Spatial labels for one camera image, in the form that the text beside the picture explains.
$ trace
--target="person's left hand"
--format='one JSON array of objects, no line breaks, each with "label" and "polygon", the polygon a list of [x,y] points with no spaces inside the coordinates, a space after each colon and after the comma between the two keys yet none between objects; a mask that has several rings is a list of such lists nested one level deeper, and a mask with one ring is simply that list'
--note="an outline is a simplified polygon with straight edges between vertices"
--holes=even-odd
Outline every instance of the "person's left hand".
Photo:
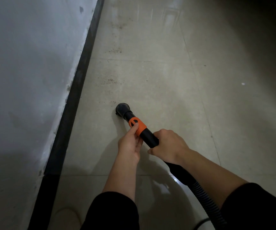
[{"label": "person's left hand", "polygon": [[133,162],[138,163],[140,159],[140,148],[143,139],[136,136],[139,124],[136,123],[129,131],[118,141],[118,155],[133,159]]}]

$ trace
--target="gray plaster wall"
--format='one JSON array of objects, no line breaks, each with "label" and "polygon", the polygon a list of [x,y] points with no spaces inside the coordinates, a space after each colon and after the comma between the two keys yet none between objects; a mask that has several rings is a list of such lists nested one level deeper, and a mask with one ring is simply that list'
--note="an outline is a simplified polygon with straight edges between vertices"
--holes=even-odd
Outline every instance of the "gray plaster wall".
[{"label": "gray plaster wall", "polygon": [[0,229],[26,229],[97,0],[0,0]]}]

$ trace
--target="black shirt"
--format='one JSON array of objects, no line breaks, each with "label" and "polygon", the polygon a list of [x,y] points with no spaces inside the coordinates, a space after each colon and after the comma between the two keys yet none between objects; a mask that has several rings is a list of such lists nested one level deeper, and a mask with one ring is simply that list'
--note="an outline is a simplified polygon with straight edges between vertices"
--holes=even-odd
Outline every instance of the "black shirt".
[{"label": "black shirt", "polygon": [[[276,229],[276,197],[255,183],[233,191],[221,213],[229,229]],[[139,229],[137,207],[123,194],[101,193],[93,200],[81,229]]]}]

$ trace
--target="tile floor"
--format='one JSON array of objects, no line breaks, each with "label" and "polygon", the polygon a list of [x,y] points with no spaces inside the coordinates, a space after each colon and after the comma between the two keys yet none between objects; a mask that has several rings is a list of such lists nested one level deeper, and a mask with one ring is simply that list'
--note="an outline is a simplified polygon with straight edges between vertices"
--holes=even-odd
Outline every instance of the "tile floor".
[{"label": "tile floor", "polygon": [[[276,6],[105,0],[52,216],[71,207],[83,220],[102,191],[129,128],[115,115],[120,102],[150,130],[174,130],[276,195]],[[206,217],[201,205],[146,150],[137,170],[141,229],[192,229]]]}]

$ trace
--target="black baseboard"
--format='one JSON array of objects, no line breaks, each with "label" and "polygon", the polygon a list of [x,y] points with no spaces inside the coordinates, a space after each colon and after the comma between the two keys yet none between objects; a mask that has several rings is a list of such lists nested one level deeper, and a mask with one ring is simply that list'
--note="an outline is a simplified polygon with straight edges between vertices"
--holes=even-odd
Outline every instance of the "black baseboard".
[{"label": "black baseboard", "polygon": [[48,158],[28,230],[45,230],[48,228],[50,222],[63,161],[66,156],[77,107],[79,105],[103,4],[104,0],[98,0],[94,9],[85,45]]}]

